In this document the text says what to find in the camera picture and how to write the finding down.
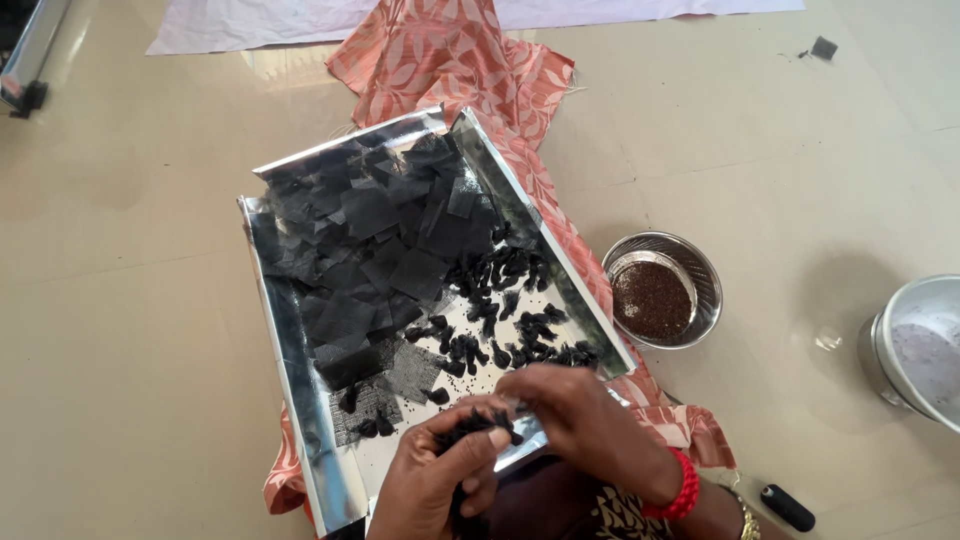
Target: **white paper sheet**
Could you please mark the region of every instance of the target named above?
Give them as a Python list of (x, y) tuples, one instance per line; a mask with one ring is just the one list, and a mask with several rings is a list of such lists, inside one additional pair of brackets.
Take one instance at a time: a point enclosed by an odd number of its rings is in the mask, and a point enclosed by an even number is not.
[[(169, 0), (147, 55), (242, 51), (337, 41), (378, 0)], [(582, 26), (677, 15), (804, 10), (803, 0), (495, 0), (504, 30)]]

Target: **foil-lined tray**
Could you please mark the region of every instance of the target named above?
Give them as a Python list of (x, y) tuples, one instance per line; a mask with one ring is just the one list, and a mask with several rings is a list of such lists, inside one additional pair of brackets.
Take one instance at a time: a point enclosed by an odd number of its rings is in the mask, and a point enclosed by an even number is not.
[[(443, 107), (438, 105), (332, 140), (254, 169), (253, 173), (260, 178), (277, 170), (299, 174), (307, 160), (325, 152), (356, 148), (357, 145), (367, 148), (385, 145), (402, 151), (410, 148), (423, 135), (446, 132)], [(557, 343), (572, 345), (575, 341), (587, 340), (600, 357), (597, 373), (602, 379), (617, 377), (636, 367), (603, 310), (590, 295), (556, 238), (542, 223), (536, 208), (469, 108), (460, 112), (450, 133), (463, 155), (468, 174), (474, 176), (472, 180), (478, 181), (491, 194), (505, 218), (522, 225), (538, 241), (542, 255), (550, 265), (549, 288), (543, 292), (521, 292), (516, 313), (541, 311), (547, 303), (566, 311), (569, 320), (560, 327), (552, 327), (559, 335)], [(436, 414), (437, 409), (430, 403), (405, 403), (402, 406), (404, 420), (395, 426), (398, 433), (390, 437), (363, 439), (339, 448), (336, 446), (330, 392), (312, 366), (306, 331), (298, 314), (297, 293), (286, 280), (264, 276), (265, 261), (261, 259), (259, 251), (267, 243), (276, 244), (276, 217), (262, 198), (241, 197), (237, 203), (244, 216), (257, 287), (290, 414), (308, 503), (313, 511), (317, 534), (323, 537), (370, 513), (371, 501), (380, 491), (396, 452), (399, 436), (407, 427)], [(474, 329), (474, 333), (478, 333), (479, 323), (469, 323), (466, 313), (467, 301), (459, 296), (444, 309), (449, 324), (456, 326), (458, 331)], [(501, 347), (507, 343), (517, 343), (512, 321), (497, 324), (497, 341)], [(433, 340), (425, 339), (418, 345), (438, 352), (437, 343)], [(489, 346), (483, 347), (489, 352)], [(474, 378), (464, 376), (461, 380), (455, 380), (441, 373), (435, 387), (446, 387), (451, 400), (455, 401), (468, 394), (493, 391), (496, 381), (504, 373), (490, 362), (480, 366)], [(497, 459), (496, 471), (501, 475), (542, 454), (546, 446), (546, 437), (534, 416), (519, 419), (515, 429), (524, 436), (524, 443), (508, 448)]]

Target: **patterned garment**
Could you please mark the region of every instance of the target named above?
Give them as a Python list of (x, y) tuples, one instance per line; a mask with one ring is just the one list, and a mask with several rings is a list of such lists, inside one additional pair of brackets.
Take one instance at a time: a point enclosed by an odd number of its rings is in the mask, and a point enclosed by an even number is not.
[[(612, 319), (607, 275), (558, 207), (536, 153), (573, 73), (572, 60), (543, 45), (502, 36), (492, 0), (381, 0), (326, 65), (359, 94), (352, 117), (361, 128), (440, 102), (449, 124), (462, 107), (472, 107)], [(637, 421), (662, 444), (688, 449), (699, 466), (734, 468), (713, 415), (696, 405), (672, 406), (630, 340), (624, 336), (623, 341), (639, 367), (611, 387), (631, 403)], [(271, 513), (289, 511), (304, 500), (285, 407), (280, 427), (280, 453), (263, 489)]]

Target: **fingernail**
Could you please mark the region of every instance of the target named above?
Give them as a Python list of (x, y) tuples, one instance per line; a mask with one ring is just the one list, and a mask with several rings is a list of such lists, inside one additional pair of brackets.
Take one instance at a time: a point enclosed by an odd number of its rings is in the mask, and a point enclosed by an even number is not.
[(510, 434), (503, 428), (493, 428), (488, 435), (490, 436), (490, 442), (493, 443), (493, 447), (498, 452), (503, 452), (510, 444)]
[(470, 477), (465, 479), (463, 484), (464, 492), (467, 494), (473, 493), (478, 487), (480, 487), (480, 480)]

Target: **beige tile floor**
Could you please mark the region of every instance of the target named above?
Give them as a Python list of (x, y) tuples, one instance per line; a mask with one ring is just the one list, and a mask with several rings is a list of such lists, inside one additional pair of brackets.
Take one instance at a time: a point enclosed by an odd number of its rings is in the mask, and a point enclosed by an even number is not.
[[(717, 267), (714, 334), (647, 359), (714, 411), (742, 486), (803, 501), (802, 537), (955, 539), (960, 436), (872, 394), (853, 338), (960, 272), (960, 7), (806, 3), (522, 33), (588, 87), (540, 153), (597, 254), (654, 228)], [(310, 535), (260, 497), (281, 396), (233, 200), (354, 97), (329, 46), (144, 58), (162, 11), (74, 0), (47, 106), (0, 120), (3, 538)], [(795, 58), (818, 35), (834, 62)]]

